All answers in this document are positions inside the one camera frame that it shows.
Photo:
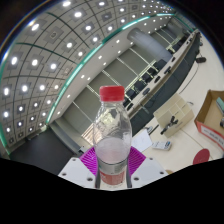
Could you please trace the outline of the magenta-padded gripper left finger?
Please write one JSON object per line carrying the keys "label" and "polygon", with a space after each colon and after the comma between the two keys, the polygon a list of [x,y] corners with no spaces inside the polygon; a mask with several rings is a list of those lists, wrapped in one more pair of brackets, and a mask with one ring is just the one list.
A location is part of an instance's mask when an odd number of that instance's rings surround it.
{"label": "magenta-padded gripper left finger", "polygon": [[98,161],[93,148],[79,158],[72,157],[58,176],[84,188],[94,189],[98,173]]}

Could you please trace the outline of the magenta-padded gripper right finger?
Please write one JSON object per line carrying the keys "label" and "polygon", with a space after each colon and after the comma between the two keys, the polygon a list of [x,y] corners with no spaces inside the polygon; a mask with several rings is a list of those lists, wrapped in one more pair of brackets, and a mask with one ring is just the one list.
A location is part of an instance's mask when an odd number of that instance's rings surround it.
{"label": "magenta-padded gripper right finger", "polygon": [[147,158],[136,148],[131,148],[127,163],[128,188],[140,188],[167,175],[155,158]]}

